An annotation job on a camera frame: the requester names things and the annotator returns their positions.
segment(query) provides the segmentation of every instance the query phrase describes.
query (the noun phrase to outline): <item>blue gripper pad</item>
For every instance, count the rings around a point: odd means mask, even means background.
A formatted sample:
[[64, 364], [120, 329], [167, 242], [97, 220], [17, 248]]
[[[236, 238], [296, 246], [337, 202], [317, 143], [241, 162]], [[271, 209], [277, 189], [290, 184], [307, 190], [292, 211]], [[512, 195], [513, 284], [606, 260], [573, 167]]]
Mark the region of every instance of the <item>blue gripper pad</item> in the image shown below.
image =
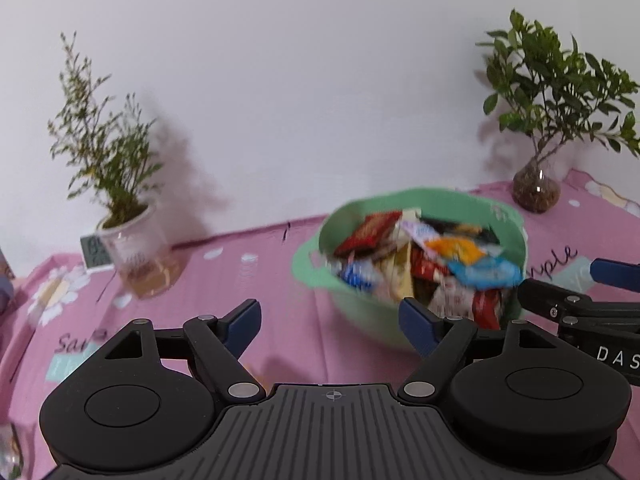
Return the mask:
[[233, 357], [239, 359], [249, 343], [260, 332], [262, 324], [260, 303], [255, 300], [247, 300], [221, 318], [219, 322], [228, 323], [226, 339], [222, 343]]
[[398, 311], [398, 325], [420, 357], [427, 357], [438, 346], [438, 341], [433, 325], [420, 311], [420, 307], [415, 300], [402, 300]]
[[590, 272], [597, 283], [640, 292], [640, 266], [636, 264], [597, 258], [592, 261]]

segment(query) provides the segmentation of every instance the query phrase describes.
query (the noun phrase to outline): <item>basket handle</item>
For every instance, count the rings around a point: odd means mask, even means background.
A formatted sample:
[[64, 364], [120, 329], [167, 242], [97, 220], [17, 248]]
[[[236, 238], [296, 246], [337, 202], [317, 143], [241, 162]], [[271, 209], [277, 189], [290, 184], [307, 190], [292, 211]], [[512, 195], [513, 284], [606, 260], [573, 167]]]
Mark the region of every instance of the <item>basket handle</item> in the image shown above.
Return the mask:
[[519, 228], [524, 226], [524, 218], [516, 211], [515, 208], [508, 204], [498, 202], [497, 200], [491, 200], [490, 198], [485, 198], [485, 200], [490, 204], [490, 207], [498, 220], [509, 220]]
[[311, 240], [303, 243], [293, 255], [291, 272], [293, 277], [310, 288], [335, 288], [336, 279], [327, 266], [315, 267], [311, 254], [318, 251], [318, 231]]

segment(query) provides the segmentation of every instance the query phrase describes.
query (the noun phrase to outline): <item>soil in vase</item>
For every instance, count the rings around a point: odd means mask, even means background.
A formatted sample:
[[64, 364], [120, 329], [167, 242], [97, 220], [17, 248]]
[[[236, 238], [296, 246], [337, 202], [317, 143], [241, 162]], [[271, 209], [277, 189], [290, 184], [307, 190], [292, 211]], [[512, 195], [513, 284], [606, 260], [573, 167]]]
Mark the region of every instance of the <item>soil in vase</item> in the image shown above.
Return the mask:
[[511, 195], [526, 211], [544, 213], [560, 200], [560, 185], [548, 176], [543, 164], [532, 160], [513, 177]]

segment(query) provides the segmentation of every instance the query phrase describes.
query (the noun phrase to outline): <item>green plant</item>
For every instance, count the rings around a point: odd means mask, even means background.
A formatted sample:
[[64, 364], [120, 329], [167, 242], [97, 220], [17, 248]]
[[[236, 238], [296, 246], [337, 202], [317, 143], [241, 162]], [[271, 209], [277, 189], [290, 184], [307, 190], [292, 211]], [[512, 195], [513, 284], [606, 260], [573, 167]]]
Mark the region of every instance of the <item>green plant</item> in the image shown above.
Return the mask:
[[140, 215], [146, 204], [141, 195], [158, 189], [149, 178], [162, 164], [149, 145], [149, 129], [154, 121], [141, 121], [142, 110], [135, 94], [128, 94], [122, 111], [108, 110], [113, 96], [98, 101], [96, 91], [111, 75], [92, 75], [92, 62], [75, 53], [76, 34], [67, 41], [60, 34], [66, 56], [60, 83], [65, 105], [53, 121], [49, 134], [55, 139], [50, 153], [68, 157], [67, 166], [78, 168], [69, 183], [72, 199], [93, 189], [94, 200], [109, 210], [104, 228], [116, 227]]
[[[571, 50], [563, 50], [552, 27], [527, 22], [511, 11], [511, 29], [488, 32], [493, 53], [488, 57], [486, 76], [494, 93], [484, 101], [484, 113], [491, 114], [502, 97], [511, 111], [499, 117], [505, 128], [529, 137], [535, 149], [533, 162], [540, 163], [574, 139], [597, 140], [619, 153], [626, 146], [634, 156], [640, 153], [640, 138], [634, 131], [636, 118], [629, 111], [622, 120], [616, 104], [634, 108], [631, 97], [638, 84], [613, 63], [582, 54], [572, 36]], [[594, 120], [598, 113], [613, 114], [607, 126]]]

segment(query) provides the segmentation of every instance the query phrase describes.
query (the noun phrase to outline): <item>blue snack wrapper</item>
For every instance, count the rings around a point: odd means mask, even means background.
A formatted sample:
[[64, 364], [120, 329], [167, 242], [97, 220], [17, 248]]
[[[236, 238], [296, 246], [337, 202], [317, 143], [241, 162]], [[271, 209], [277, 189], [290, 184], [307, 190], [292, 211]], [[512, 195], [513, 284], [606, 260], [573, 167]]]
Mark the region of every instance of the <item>blue snack wrapper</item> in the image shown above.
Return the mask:
[[378, 284], [376, 269], [368, 260], [346, 264], [340, 271], [340, 278], [353, 288], [364, 292], [372, 292]]
[[472, 266], [448, 261], [447, 266], [462, 285], [475, 290], [513, 288], [518, 286], [523, 279], [520, 268], [504, 258], [489, 256], [482, 258]]

